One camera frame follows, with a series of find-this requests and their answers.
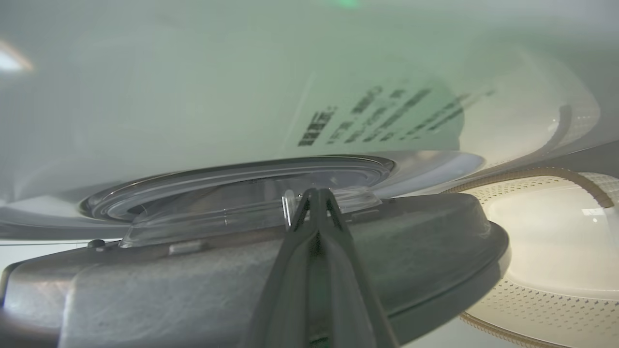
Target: white plastic surface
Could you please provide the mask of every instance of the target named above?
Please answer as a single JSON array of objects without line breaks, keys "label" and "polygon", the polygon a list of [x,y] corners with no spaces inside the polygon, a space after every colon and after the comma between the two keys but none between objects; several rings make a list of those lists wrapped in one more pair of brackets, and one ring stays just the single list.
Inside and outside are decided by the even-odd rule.
[{"label": "white plastic surface", "polygon": [[32,68],[0,71],[0,200],[304,155],[491,167],[543,147],[563,105],[586,134],[595,96],[536,43],[615,47],[605,2],[482,3],[6,1],[0,39]]},{"label": "white plastic surface", "polygon": [[509,233],[511,264],[467,313],[492,325],[575,348],[619,343],[619,180],[582,173],[613,200],[602,208],[580,186],[554,176],[464,191]]}]

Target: glossy white surface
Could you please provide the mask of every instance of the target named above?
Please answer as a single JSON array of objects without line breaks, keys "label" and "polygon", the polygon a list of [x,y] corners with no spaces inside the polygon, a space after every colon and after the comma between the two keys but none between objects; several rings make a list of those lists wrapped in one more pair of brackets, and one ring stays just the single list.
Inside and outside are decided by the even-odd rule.
[{"label": "glossy white surface", "polygon": [[498,197],[486,212],[509,231],[508,279],[557,294],[619,300],[619,245],[609,224],[618,220],[615,208],[601,208],[587,191],[562,181]]}]

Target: perforated holes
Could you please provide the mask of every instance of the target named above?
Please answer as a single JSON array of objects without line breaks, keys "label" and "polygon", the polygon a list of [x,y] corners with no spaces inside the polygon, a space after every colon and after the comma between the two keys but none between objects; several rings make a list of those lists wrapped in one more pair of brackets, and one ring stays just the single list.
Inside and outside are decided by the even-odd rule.
[{"label": "perforated holes", "polygon": [[598,173],[579,173],[585,178],[593,181],[615,204],[619,204],[619,180],[612,176]]},{"label": "perforated holes", "polygon": [[537,176],[534,178],[523,178],[516,180],[503,181],[500,183],[494,183],[478,188],[469,189],[462,193],[468,193],[475,196],[482,207],[491,199],[500,197],[505,194],[523,192],[528,189],[537,189],[542,185],[549,185],[553,183],[560,183],[566,181],[563,178],[557,178],[555,176]]},{"label": "perforated holes", "polygon": [[[518,290],[504,291],[506,286]],[[619,302],[557,295],[523,287],[508,279],[503,279],[487,295],[490,298],[496,301],[478,303],[476,307],[496,311],[510,317],[509,320],[564,330],[566,334],[569,330],[601,336],[619,333]]]}]

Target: transparent plastic lid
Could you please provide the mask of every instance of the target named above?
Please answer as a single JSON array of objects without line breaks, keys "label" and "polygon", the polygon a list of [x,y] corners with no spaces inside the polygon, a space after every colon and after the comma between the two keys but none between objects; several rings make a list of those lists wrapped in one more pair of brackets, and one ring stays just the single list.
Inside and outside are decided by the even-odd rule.
[{"label": "transparent plastic lid", "polygon": [[199,189],[155,201],[133,221],[120,246],[154,245],[286,225],[308,188],[329,188],[342,212],[381,203],[361,173],[280,176]]}]

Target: green light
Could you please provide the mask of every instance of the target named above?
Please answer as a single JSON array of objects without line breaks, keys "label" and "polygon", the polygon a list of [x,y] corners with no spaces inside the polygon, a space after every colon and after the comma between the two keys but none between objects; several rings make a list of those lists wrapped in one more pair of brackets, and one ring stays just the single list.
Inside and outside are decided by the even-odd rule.
[{"label": "green light", "polygon": [[359,7],[358,0],[337,0],[337,4],[345,9],[356,9]]}]

